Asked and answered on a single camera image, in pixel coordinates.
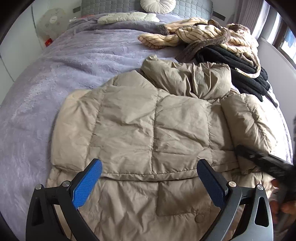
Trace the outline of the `person's right hand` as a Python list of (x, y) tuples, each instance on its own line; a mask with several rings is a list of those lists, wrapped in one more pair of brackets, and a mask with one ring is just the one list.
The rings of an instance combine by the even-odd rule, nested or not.
[(295, 200), (283, 203), (281, 205), (279, 205), (277, 200), (271, 200), (269, 205), (273, 217), (273, 223), (275, 225), (278, 223), (279, 211), (291, 215), (292, 219), (295, 218)]

